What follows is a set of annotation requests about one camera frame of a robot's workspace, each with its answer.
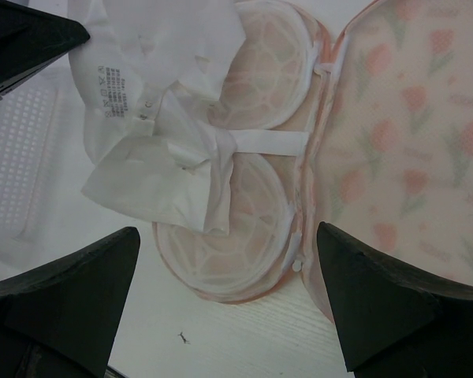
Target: small debris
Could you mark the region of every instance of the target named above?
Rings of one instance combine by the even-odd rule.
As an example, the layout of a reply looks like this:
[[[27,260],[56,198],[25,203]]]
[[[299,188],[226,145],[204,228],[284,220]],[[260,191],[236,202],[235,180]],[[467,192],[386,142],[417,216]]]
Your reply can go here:
[[[191,343],[189,342],[189,340],[184,337],[184,333],[183,333],[183,332],[179,333],[177,336],[179,336],[179,337],[182,339],[182,343],[184,343],[184,344],[191,344]]]

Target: clothing label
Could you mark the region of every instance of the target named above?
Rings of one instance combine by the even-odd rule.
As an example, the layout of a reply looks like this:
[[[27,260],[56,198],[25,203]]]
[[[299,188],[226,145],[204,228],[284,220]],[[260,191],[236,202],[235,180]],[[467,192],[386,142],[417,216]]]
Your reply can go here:
[[[98,67],[100,95],[105,110],[105,117],[125,117],[128,111],[128,98],[125,93],[125,79],[121,78],[120,69],[100,65]]]

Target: white fabric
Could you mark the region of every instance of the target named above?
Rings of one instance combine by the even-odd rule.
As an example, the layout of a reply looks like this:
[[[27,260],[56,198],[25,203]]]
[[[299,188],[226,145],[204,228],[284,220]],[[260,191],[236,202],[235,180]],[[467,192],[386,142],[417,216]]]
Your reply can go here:
[[[199,99],[218,99],[244,41],[232,2],[74,1],[69,14],[91,35],[69,57],[97,165],[83,193],[131,217],[227,233],[236,144],[203,121]]]

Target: white plastic basket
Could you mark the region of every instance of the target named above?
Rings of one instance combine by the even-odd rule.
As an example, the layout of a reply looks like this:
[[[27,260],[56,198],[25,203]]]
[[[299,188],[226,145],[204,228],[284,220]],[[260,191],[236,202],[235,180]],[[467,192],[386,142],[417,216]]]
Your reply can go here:
[[[0,101],[0,241],[25,228],[56,94],[36,75]]]

